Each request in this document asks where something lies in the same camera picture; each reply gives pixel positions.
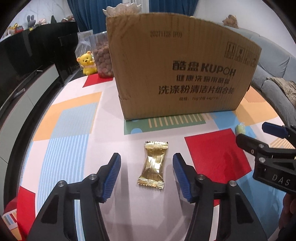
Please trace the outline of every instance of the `small green object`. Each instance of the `small green object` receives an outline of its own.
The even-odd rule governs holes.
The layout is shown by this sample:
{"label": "small green object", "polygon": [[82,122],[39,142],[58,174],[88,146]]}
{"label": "small green object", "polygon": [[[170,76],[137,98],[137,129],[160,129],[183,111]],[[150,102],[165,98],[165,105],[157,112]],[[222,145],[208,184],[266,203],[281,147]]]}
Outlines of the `small green object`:
{"label": "small green object", "polygon": [[235,134],[246,134],[246,129],[244,123],[240,123],[235,127]]}

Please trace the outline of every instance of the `gray sofa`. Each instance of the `gray sofa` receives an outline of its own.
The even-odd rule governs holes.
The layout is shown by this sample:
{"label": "gray sofa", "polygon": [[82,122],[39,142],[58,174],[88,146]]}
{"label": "gray sofa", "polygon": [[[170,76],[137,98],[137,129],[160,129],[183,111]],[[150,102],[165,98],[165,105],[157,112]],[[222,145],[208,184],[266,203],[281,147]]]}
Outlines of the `gray sofa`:
{"label": "gray sofa", "polygon": [[262,48],[251,86],[270,103],[285,125],[296,125],[296,109],[273,81],[266,80],[266,77],[281,77],[296,82],[296,58],[257,33],[243,28],[226,28],[240,33]]}

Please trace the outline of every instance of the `plush toy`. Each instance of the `plush toy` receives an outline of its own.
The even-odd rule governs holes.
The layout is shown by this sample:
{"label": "plush toy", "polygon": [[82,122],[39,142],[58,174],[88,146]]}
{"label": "plush toy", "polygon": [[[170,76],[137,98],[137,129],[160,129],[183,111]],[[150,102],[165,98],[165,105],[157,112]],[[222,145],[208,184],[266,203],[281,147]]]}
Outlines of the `plush toy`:
{"label": "plush toy", "polygon": [[52,18],[50,19],[50,23],[57,23],[57,21],[53,15],[52,15]]}
{"label": "plush toy", "polygon": [[231,14],[228,15],[228,17],[225,18],[222,22],[223,22],[224,26],[239,28],[237,25],[237,18]]}
{"label": "plush toy", "polygon": [[39,20],[39,25],[44,25],[44,24],[47,24],[47,21],[46,21],[46,19],[44,18],[44,19],[42,19],[42,20]]}
{"label": "plush toy", "polygon": [[16,23],[13,27],[9,26],[8,29],[14,29],[14,30],[16,30],[17,27],[18,27],[18,24]]}
{"label": "plush toy", "polygon": [[34,15],[30,17],[30,15],[27,16],[27,21],[28,21],[28,28],[34,27],[36,20],[34,20]]}
{"label": "plush toy", "polygon": [[83,67],[83,73],[86,75],[98,72],[90,51],[78,57],[77,62]]}

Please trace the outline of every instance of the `cardboard box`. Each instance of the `cardboard box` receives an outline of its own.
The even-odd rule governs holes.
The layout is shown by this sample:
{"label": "cardboard box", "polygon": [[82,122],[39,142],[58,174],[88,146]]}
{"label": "cardboard box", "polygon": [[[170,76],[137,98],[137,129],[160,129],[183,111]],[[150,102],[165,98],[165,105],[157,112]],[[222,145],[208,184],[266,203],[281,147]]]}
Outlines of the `cardboard box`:
{"label": "cardboard box", "polygon": [[212,22],[179,14],[107,18],[125,119],[235,110],[261,48]]}

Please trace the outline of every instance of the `white wall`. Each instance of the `white wall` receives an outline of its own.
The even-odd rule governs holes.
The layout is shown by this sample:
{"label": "white wall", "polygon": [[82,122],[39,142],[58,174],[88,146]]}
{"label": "white wall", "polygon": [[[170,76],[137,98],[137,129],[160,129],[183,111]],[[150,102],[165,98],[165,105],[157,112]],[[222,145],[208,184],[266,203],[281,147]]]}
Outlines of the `white wall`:
{"label": "white wall", "polygon": [[296,44],[290,33],[262,0],[199,0],[194,16],[221,23],[235,15],[238,26],[264,36],[296,57]]}
{"label": "white wall", "polygon": [[54,15],[57,22],[63,18],[72,15],[67,0],[31,0],[13,19],[11,26],[15,23],[22,25],[24,29],[28,27],[27,16],[34,15],[34,19],[38,22],[41,19],[46,19],[50,22]]}
{"label": "white wall", "polygon": [[137,5],[142,5],[142,13],[149,12],[149,0],[122,0],[122,3],[136,3]]}

